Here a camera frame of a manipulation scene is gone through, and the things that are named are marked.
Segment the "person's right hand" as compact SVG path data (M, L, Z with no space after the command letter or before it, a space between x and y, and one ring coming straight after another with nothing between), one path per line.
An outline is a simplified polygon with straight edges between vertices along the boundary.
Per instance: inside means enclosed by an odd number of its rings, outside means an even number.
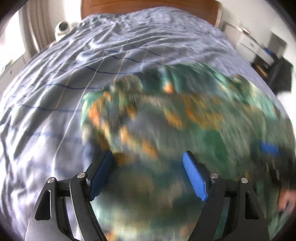
M296 201L296 190L294 189L284 189L281 188L278 201L277 201L277 208L279 212L291 213L295 209L295 201Z

